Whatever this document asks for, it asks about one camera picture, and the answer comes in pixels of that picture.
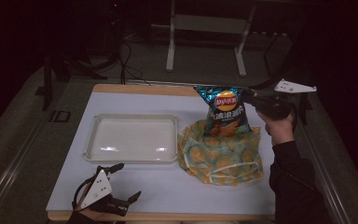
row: person's arm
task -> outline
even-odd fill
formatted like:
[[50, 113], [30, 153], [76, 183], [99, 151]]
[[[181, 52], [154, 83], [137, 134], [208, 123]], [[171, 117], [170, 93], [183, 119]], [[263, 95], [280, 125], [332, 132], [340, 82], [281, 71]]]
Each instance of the person's arm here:
[[84, 198], [86, 197], [87, 189], [90, 185], [86, 186], [86, 189], [83, 191], [83, 194], [78, 202], [75, 211], [69, 217], [67, 224], [96, 224], [97, 220], [103, 215], [101, 212], [95, 212], [89, 209], [88, 207], [82, 209], [80, 205], [83, 203]]
[[292, 129], [292, 117], [273, 120], [258, 114], [266, 122], [275, 154], [269, 185], [275, 192], [275, 219], [278, 224], [332, 223], [324, 198], [315, 187], [315, 173], [309, 160], [298, 153]]

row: plate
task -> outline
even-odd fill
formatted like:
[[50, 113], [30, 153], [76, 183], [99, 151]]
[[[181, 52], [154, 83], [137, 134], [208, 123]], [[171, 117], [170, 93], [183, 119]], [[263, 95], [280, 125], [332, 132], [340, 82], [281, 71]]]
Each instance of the plate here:
[[92, 163], [172, 163], [177, 159], [173, 115], [101, 114], [84, 158]]

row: cloth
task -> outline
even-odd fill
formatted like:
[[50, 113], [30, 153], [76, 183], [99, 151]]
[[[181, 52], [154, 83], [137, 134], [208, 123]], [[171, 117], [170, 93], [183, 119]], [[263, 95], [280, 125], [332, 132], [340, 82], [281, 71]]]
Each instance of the cloth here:
[[206, 120], [178, 134], [179, 165], [204, 184], [234, 186], [264, 176], [258, 153], [260, 128], [231, 136], [204, 135]]

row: table leg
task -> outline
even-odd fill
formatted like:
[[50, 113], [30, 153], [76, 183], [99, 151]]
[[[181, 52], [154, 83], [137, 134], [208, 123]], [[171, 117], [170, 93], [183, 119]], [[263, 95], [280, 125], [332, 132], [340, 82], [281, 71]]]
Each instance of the table leg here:
[[165, 69], [168, 72], [173, 71], [173, 59], [175, 55], [175, 1], [171, 0], [171, 25], [170, 25], [170, 45], [168, 47], [167, 65]]
[[249, 34], [249, 29], [251, 27], [254, 14], [255, 14], [255, 6], [252, 6], [251, 12], [249, 13], [248, 20], [243, 26], [241, 42], [236, 48], [234, 48], [235, 58], [237, 60], [238, 72], [240, 74], [240, 77], [246, 77], [245, 65], [243, 64], [243, 58], [242, 58], [242, 50], [243, 50], [243, 46], [245, 45], [246, 37]]

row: potato chip bag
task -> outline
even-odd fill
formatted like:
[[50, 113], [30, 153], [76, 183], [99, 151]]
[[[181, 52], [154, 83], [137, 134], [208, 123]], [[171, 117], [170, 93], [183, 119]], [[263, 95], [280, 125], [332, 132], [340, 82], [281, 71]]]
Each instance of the potato chip bag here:
[[230, 136], [252, 131], [244, 102], [254, 97], [254, 90], [226, 86], [195, 86], [194, 90], [209, 106], [205, 135]]

